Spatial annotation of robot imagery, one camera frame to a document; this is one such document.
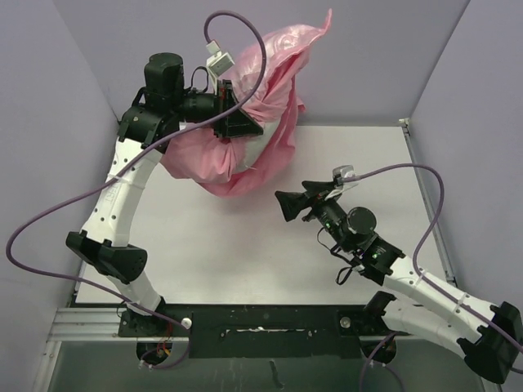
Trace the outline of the pink pillow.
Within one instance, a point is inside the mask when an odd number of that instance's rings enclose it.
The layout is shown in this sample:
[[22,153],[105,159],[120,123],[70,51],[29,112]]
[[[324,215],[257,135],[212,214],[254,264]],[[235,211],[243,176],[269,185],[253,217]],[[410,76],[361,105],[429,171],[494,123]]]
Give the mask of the pink pillow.
[[254,163],[260,158],[265,148],[270,143],[272,136],[279,126],[279,121],[264,122],[263,133],[260,136],[249,137],[244,145],[244,158],[237,166],[237,172],[245,172],[253,168]]

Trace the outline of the pink satin rose pillowcase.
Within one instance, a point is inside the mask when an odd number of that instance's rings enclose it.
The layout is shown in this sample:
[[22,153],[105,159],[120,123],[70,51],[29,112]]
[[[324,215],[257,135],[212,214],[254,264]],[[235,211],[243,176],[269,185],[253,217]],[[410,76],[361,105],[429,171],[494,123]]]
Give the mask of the pink satin rose pillowcase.
[[[295,24],[264,36],[265,46],[245,49],[228,72],[234,93],[243,99],[254,96],[243,110],[259,125],[279,121],[279,126],[253,168],[237,172],[244,158],[247,137],[219,139],[210,127],[187,132],[170,140],[160,163],[175,179],[194,180],[217,197],[239,197],[261,187],[283,171],[295,154],[295,131],[298,115],[305,105],[297,96],[296,76],[308,64],[311,48],[331,28],[333,14],[324,24],[313,27]],[[261,70],[262,50],[267,61],[260,86],[254,83]]]

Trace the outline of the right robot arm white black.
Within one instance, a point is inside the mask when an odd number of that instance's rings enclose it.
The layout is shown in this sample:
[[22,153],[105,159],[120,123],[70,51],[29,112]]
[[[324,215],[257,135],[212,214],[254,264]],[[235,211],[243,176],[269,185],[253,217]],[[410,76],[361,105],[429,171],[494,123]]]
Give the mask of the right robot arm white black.
[[464,360],[478,376],[501,385],[522,349],[522,319],[512,304],[479,299],[417,267],[409,256],[375,230],[376,216],[365,207],[345,211],[332,182],[303,182],[304,191],[275,192],[284,219],[301,212],[304,221],[317,220],[333,238],[335,251],[351,255],[358,273],[410,305],[379,292],[374,307],[365,311],[364,324],[375,334],[387,329],[419,336],[445,347]]

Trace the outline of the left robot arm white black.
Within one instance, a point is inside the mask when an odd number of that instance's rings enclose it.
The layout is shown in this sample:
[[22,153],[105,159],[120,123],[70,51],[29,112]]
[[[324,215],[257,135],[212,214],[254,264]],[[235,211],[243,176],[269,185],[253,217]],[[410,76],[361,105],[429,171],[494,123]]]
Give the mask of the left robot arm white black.
[[168,147],[168,136],[179,135],[180,124],[212,126],[216,136],[259,136],[262,128],[237,108],[232,83],[221,79],[232,68],[223,51],[211,55],[205,66],[214,90],[185,87],[183,59],[173,53],[150,57],[144,68],[145,85],[119,124],[113,162],[96,205],[66,246],[82,261],[104,275],[124,297],[137,326],[155,336],[166,326],[158,307],[163,298],[145,273],[147,252],[129,243],[132,220],[145,186]]

